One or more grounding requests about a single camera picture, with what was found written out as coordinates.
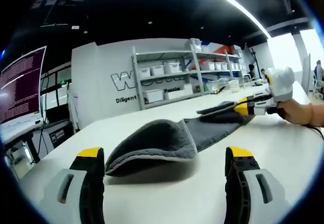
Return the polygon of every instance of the ceiling light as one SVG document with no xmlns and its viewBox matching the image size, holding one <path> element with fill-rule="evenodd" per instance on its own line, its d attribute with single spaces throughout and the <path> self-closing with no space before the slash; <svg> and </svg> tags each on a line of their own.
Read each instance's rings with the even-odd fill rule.
<svg viewBox="0 0 324 224">
<path fill-rule="evenodd" d="M 260 30 L 266 35 L 268 39 L 271 38 L 270 34 L 267 32 L 267 30 L 262 26 L 262 24 L 249 12 L 246 8 L 244 8 L 242 5 L 240 5 L 235 0 L 226 0 L 236 8 L 238 8 L 242 13 L 244 13 L 253 23 L 256 24 L 257 27 L 260 28 Z"/>
</svg>

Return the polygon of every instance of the monitor screen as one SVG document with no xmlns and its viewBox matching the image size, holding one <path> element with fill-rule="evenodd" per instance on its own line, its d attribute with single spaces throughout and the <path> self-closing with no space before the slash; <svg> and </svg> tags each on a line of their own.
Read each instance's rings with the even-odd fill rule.
<svg viewBox="0 0 324 224">
<path fill-rule="evenodd" d="M 2 123 L 39 112 L 39 81 L 46 47 L 11 63 L 0 75 Z"/>
</svg>

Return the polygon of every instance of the metal shelving unit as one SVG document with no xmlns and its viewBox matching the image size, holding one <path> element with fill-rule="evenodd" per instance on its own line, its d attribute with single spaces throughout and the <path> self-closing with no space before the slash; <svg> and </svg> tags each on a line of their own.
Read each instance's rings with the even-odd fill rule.
<svg viewBox="0 0 324 224">
<path fill-rule="evenodd" d="M 192 71 L 185 71 L 185 59 L 192 59 L 196 70 Z M 227 62 L 228 70 L 200 70 L 198 60 L 200 59 L 224 59 Z M 134 70 L 134 76 L 135 76 L 135 84 L 136 84 L 136 90 L 138 93 L 139 98 L 139 105 L 140 109 L 148 109 L 156 106 L 166 105 L 177 101 L 182 101 L 189 98 L 195 98 L 202 95 L 206 95 L 206 92 L 204 91 L 204 85 L 203 85 L 203 79 L 202 74 L 217 74 L 222 72 L 229 72 L 231 80 L 233 80 L 233 72 L 238 72 L 240 70 L 231 69 L 231 63 L 230 61 L 237 61 L 240 59 L 240 57 L 235 55 L 228 55 L 225 51 L 225 54 L 219 54 L 219 53 L 203 53 L 203 52 L 196 52 L 194 48 L 192 47 L 191 50 L 168 50 L 168 51 L 156 51 L 156 52 L 145 52 L 145 53 L 137 53 L 136 48 L 133 47 L 133 57 L 132 57 L 132 64 L 133 64 L 133 70 Z M 138 63 L 144 63 L 144 62 L 153 62 L 153 61 L 168 61 L 168 60 L 180 60 L 181 69 L 183 72 L 175 73 L 175 74 L 164 74 L 162 76 L 150 76 L 147 78 L 140 78 L 138 74 Z M 194 93 L 192 95 L 187 95 L 171 100 L 162 100 L 157 101 L 149 104 L 144 103 L 144 96 L 143 96 L 143 89 L 141 82 L 144 81 L 155 81 L 155 80 L 161 80 L 165 78 L 174 78 L 174 77 L 184 77 L 185 81 L 189 83 L 189 77 L 190 75 L 197 75 L 198 78 L 198 84 L 200 88 L 199 93 Z"/>
</svg>

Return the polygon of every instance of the computer monitor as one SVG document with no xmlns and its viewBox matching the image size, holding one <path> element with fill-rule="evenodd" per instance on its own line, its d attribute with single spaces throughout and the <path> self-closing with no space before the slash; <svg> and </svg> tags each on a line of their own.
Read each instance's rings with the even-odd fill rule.
<svg viewBox="0 0 324 224">
<path fill-rule="evenodd" d="M 2 129 L 41 118 L 39 81 L 46 47 L 31 51 L 3 69 L 0 75 Z"/>
</svg>

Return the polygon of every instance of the hand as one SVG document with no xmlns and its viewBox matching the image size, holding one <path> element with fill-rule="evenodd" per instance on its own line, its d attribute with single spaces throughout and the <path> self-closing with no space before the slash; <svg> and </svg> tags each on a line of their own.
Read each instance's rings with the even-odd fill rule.
<svg viewBox="0 0 324 224">
<path fill-rule="evenodd" d="M 311 105 L 301 105 L 294 99 L 279 102 L 278 108 L 285 110 L 284 119 L 292 124 L 309 124 L 312 117 Z"/>
</svg>

